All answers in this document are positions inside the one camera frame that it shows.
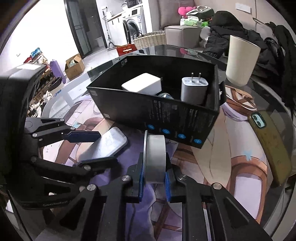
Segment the red box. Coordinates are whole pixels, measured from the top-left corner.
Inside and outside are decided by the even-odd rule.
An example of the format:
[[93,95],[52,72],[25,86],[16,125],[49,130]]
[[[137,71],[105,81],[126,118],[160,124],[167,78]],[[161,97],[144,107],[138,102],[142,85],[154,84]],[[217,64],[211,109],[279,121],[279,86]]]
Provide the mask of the red box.
[[124,46],[118,46],[116,48],[116,51],[117,51],[119,56],[123,56],[125,54],[137,51],[137,48],[136,48],[135,44],[127,44],[127,45],[124,45]]

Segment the wall power outlet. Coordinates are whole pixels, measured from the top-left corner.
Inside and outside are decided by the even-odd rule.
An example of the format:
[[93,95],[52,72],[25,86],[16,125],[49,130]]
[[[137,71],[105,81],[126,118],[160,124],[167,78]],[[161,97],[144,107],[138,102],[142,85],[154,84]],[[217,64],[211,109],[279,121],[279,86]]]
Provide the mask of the wall power outlet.
[[239,11],[246,12],[248,14],[251,14],[251,7],[245,4],[236,3],[235,8]]

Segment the shoe rack with shoes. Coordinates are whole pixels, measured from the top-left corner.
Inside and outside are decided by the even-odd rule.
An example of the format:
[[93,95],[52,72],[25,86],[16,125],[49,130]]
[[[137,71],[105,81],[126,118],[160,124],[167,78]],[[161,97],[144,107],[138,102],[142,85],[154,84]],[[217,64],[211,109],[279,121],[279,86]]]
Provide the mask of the shoe rack with shoes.
[[62,77],[56,78],[53,75],[50,62],[44,56],[40,48],[36,48],[24,63],[43,64],[46,66],[34,92],[33,99],[29,104],[27,113],[27,117],[40,117],[47,102],[64,86]]

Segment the pink plush toy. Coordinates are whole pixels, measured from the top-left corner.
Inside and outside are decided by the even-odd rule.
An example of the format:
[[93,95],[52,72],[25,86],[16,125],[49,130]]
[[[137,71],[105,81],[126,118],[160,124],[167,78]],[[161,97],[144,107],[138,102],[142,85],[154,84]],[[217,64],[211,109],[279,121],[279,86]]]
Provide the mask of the pink plush toy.
[[178,8],[178,13],[182,18],[187,19],[187,13],[194,9],[196,9],[195,6],[181,6]]

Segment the white power bank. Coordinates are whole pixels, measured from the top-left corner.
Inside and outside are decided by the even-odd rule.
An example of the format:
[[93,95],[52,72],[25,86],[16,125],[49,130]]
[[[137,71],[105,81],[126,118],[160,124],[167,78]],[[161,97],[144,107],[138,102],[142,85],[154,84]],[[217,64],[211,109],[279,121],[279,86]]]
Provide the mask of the white power bank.
[[126,135],[113,127],[91,144],[77,159],[77,162],[114,156],[127,145]]

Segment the green wet wipes pack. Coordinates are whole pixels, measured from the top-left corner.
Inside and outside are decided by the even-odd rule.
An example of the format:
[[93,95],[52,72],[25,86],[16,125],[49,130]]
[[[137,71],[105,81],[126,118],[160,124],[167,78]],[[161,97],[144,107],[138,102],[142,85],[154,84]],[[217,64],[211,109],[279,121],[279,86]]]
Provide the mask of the green wet wipes pack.
[[181,26],[190,26],[190,27],[199,27],[199,28],[203,27],[201,21],[184,19],[184,18],[180,19],[180,25]]

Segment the white square charger brick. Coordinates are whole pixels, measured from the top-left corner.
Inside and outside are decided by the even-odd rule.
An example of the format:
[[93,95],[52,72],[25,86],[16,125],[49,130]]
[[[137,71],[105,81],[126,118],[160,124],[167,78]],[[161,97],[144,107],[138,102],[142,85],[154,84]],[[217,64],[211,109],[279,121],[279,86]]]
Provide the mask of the white square charger brick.
[[121,85],[123,90],[147,95],[156,95],[162,91],[161,78],[143,73]]

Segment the brown cardboard box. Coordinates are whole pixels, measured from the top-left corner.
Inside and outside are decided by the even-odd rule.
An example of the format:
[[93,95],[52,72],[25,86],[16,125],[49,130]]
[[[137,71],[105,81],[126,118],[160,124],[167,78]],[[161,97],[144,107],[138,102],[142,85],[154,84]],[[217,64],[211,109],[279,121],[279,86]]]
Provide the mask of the brown cardboard box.
[[85,70],[84,62],[80,54],[76,54],[66,60],[65,73],[69,80],[72,80],[82,74]]

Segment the wooden pattern coaster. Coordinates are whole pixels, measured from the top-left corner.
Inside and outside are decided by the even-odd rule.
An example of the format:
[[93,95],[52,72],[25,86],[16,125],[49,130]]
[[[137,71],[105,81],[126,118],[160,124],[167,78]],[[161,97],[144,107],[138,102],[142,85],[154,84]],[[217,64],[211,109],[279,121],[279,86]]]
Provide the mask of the wooden pattern coaster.
[[256,105],[252,95],[244,90],[225,85],[226,102],[237,112],[248,114],[256,111]]

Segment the olive green cased phone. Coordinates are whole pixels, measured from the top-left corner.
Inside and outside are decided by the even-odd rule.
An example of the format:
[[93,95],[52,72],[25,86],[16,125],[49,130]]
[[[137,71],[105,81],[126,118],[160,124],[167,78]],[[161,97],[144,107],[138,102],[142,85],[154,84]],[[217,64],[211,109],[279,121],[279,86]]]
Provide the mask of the olive green cased phone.
[[276,125],[264,110],[249,114],[248,121],[264,150],[275,184],[284,184],[291,174],[292,164]]

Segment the grey sofa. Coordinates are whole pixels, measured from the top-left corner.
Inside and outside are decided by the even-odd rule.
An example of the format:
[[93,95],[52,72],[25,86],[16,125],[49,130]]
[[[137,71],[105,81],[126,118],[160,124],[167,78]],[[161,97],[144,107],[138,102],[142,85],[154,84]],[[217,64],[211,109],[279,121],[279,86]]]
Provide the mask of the grey sofa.
[[[293,39],[295,39],[295,30],[292,29],[291,25],[284,19],[282,14],[275,9],[268,1],[194,1],[195,6],[208,6],[217,11],[228,11],[232,13],[248,30],[255,30],[264,39],[270,37],[272,31],[270,28],[263,26],[255,22],[253,19],[263,23],[273,22],[276,25],[285,26],[291,33]],[[245,4],[251,7],[251,14],[243,11],[239,11],[235,8],[236,3]],[[158,1],[151,6],[158,7]],[[158,14],[159,22],[159,7],[157,10],[152,11],[153,14]],[[201,42],[200,32],[201,28],[190,27],[190,26],[168,26],[164,28],[166,34],[166,43],[168,45],[174,45],[183,48],[195,48],[199,46]]]

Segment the anime printed desk mat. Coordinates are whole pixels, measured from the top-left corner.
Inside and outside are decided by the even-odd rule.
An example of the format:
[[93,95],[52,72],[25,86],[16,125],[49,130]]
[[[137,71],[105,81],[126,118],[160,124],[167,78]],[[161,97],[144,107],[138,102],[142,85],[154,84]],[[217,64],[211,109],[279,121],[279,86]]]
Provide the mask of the anime printed desk mat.
[[220,184],[197,183],[171,163],[165,140],[146,134],[144,150],[127,173],[104,186],[85,185],[39,234],[38,240],[129,240],[136,225],[128,204],[144,200],[147,184],[162,184],[168,203],[182,204],[183,240],[270,240]]

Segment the round silver USB hub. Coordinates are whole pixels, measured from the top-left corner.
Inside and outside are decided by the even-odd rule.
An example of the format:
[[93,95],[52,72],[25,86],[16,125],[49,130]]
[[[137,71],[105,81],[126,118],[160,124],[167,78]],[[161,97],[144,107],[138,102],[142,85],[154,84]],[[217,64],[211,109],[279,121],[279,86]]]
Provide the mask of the round silver USB hub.
[[164,183],[166,173],[166,141],[163,135],[144,134],[145,184]]

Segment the black jacket pile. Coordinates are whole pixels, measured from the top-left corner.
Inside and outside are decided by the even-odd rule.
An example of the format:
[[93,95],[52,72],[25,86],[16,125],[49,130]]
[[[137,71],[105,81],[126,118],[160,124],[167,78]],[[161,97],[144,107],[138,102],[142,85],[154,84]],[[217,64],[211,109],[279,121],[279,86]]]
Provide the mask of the black jacket pile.
[[232,13],[217,11],[209,24],[210,35],[203,53],[216,59],[228,54],[231,35],[257,45],[261,50],[255,67],[266,75],[263,81],[287,107],[295,108],[295,42],[285,26],[273,22],[267,26],[275,38],[262,39],[258,32],[245,29]]

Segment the white pronged wall charger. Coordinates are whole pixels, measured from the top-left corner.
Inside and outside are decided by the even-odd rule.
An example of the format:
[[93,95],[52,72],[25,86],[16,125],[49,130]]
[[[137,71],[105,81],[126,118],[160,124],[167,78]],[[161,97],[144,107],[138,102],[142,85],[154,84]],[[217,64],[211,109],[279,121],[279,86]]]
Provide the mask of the white pronged wall charger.
[[201,73],[197,77],[194,76],[194,73],[191,73],[190,77],[183,77],[181,101],[192,105],[201,105],[208,85],[207,80],[201,76]]

